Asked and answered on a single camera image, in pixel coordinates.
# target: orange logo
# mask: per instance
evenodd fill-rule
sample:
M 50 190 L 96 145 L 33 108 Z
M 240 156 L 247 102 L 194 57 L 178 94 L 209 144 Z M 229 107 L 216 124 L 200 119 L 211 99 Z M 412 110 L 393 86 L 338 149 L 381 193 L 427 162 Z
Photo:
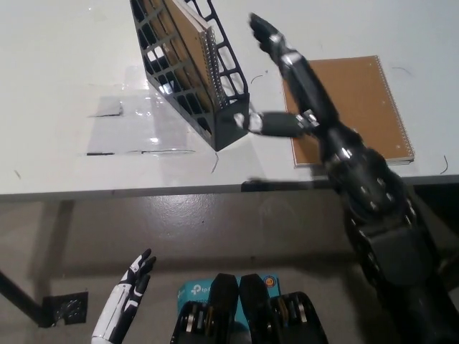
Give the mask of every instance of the orange logo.
M 273 276 L 266 276 L 263 282 L 265 282 L 265 285 L 268 288 L 275 286 L 275 278 Z

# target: notebook spiral binding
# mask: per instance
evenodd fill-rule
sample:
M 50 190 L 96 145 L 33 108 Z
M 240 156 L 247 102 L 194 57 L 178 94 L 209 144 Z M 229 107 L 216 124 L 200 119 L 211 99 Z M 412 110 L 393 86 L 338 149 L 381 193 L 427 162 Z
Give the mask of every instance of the notebook spiral binding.
M 391 105 L 392 105 L 395 113 L 397 114 L 397 122 L 398 122 L 400 130 L 402 131 L 403 141 L 404 141 L 405 145 L 408 148 L 409 154 L 412 157 L 414 157 L 415 156 L 415 150 L 413 149 L 413 146 L 411 144 L 410 138 L 408 137 L 407 131 L 406 131 L 404 123 L 403 123 L 402 116 L 400 116 L 399 109 L 398 109 L 397 104 L 396 104 L 396 102 L 394 100 L 394 97 L 392 96 L 392 93 L 390 92 L 389 84 L 387 84 L 386 75 L 384 74 L 384 71 L 382 70 L 381 60 L 379 59 L 379 56 L 375 56 L 375 57 L 376 57 L 376 60 L 377 60 L 379 73 L 380 73 L 382 79 L 384 80 L 384 87 L 386 88 L 387 94 L 389 95 Z
M 212 84 L 214 85 L 214 89 L 217 93 L 217 98 L 219 102 L 219 109 L 223 108 L 224 106 L 228 105 L 227 97 L 223 90 L 222 80 L 220 79 L 219 74 L 219 64 L 218 64 L 218 55 L 217 55 L 217 43 L 215 40 L 215 33 L 214 30 L 210 30 L 209 32 L 209 56 L 212 59 Z

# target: black robotic arm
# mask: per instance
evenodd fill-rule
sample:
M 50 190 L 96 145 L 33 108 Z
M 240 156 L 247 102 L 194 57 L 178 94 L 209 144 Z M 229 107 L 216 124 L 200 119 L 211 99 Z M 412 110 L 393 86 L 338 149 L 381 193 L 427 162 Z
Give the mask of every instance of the black robotic arm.
M 261 135 L 316 138 L 321 162 L 343 201 L 348 237 L 403 341 L 459 343 L 459 314 L 438 277 L 437 250 L 401 178 L 339 120 L 305 57 L 259 16 L 252 14 L 250 26 L 300 113 L 236 115 L 236 123 Z

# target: blue box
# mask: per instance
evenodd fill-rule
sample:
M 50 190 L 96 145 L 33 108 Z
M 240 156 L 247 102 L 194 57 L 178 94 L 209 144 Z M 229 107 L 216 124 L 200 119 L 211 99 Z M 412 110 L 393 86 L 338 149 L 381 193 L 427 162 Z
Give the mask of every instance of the blue box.
M 270 297 L 280 295 L 279 277 L 276 274 L 260 274 L 261 279 L 265 282 Z M 241 277 L 236 276 L 237 283 L 241 282 Z M 198 279 L 196 281 L 186 282 L 177 294 L 178 311 L 188 301 L 207 302 L 209 299 L 210 285 L 213 279 Z M 247 319 L 242 311 L 241 300 L 237 302 L 237 310 L 235 316 L 235 331 L 249 330 Z

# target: clear plastic sheet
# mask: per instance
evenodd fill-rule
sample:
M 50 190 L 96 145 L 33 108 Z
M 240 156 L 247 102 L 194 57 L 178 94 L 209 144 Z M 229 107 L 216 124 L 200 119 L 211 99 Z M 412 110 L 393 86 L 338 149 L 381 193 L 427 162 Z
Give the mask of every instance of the clear plastic sheet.
M 146 81 L 143 70 L 127 73 L 114 95 L 102 96 L 90 117 L 89 156 L 193 153 L 189 129 L 173 107 Z

